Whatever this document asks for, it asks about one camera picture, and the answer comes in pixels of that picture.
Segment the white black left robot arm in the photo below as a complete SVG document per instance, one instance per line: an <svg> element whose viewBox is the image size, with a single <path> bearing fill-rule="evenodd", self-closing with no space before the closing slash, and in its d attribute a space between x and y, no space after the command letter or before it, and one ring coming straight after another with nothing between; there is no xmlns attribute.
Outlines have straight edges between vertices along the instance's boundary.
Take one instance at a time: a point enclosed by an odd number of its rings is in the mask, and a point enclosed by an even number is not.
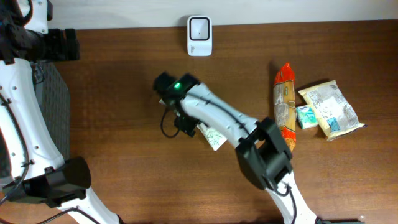
<svg viewBox="0 0 398 224"><path fill-rule="evenodd" d="M78 223L121 223L70 157L70 94L55 62L80 58L74 29L51 29L49 0L1 2L1 190L6 202L46 204Z"/></svg>

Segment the white barcode scanner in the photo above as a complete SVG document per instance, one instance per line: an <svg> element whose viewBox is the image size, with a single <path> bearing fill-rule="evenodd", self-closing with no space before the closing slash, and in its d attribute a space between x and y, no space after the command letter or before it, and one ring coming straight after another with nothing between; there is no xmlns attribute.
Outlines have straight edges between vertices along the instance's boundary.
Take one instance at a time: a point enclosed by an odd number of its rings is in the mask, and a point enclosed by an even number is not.
<svg viewBox="0 0 398 224"><path fill-rule="evenodd" d="M213 25L208 16L187 19L187 52L192 57L207 57L213 50Z"/></svg>

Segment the cream snack bag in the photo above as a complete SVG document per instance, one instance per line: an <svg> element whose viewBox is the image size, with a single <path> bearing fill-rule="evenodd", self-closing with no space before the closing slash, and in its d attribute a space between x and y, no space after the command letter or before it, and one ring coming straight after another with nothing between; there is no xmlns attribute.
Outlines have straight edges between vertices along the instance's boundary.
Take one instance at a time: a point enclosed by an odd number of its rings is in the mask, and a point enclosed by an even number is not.
<svg viewBox="0 0 398 224"><path fill-rule="evenodd" d="M299 90L298 93L313 110L327 141L367 126L359 121L335 80Z"/></svg>

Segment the grey plastic mesh basket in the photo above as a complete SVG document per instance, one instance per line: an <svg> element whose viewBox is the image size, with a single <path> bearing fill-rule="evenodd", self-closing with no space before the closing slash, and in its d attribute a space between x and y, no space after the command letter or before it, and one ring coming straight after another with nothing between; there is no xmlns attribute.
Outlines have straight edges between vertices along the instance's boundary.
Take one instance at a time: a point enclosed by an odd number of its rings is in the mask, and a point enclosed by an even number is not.
<svg viewBox="0 0 398 224"><path fill-rule="evenodd" d="M40 111L53 143L65 160L70 158L70 92L53 63L32 66Z"/></svg>

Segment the white tube brown cap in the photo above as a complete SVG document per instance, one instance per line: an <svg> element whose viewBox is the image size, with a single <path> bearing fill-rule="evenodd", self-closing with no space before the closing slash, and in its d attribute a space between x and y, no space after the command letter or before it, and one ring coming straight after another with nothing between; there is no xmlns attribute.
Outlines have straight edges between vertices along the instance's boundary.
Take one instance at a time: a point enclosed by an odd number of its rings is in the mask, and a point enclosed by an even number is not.
<svg viewBox="0 0 398 224"><path fill-rule="evenodd" d="M176 132L174 134L167 134L164 130L164 119L169 111L171 111L171 109L166 107L160 120L160 130L165 137L174 138L179 133L194 137L196 129L198 129L214 151L217 151L226 142L227 138L216 129L211 128L201 121L194 121L183 117L179 113L177 113L174 120L174 126L177 128Z"/></svg>

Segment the small teal tissue pack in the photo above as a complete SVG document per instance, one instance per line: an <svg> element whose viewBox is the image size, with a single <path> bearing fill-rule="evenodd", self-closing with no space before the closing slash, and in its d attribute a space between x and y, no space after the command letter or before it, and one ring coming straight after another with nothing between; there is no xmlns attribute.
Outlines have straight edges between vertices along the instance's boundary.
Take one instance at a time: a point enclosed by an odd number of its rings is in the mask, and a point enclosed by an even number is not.
<svg viewBox="0 0 398 224"><path fill-rule="evenodd" d="M296 107L297 119L302 129L318 126L314 111L308 105Z"/></svg>

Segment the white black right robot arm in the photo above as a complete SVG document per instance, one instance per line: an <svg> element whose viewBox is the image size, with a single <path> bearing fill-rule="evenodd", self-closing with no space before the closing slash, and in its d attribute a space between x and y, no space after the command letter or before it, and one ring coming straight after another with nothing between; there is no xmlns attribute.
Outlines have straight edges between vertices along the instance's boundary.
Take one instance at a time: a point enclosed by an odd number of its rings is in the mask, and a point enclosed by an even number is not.
<svg viewBox="0 0 398 224"><path fill-rule="evenodd" d="M161 73L153 89L166 110L177 115L174 125L178 132L194 136L196 127L204 124L226 138L234 147L242 174L270 195L284 223L324 223L297 187L292 153L273 120L259 121L241 113L189 73L181 78Z"/></svg>

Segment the orange cracker package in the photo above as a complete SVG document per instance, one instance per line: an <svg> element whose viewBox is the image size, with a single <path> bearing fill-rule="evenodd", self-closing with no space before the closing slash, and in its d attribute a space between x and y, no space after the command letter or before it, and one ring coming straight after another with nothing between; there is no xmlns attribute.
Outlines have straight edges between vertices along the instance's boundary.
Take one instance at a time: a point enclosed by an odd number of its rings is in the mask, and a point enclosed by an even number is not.
<svg viewBox="0 0 398 224"><path fill-rule="evenodd" d="M285 63L277 72L273 84L275 122L292 152L296 147L295 74L290 63Z"/></svg>

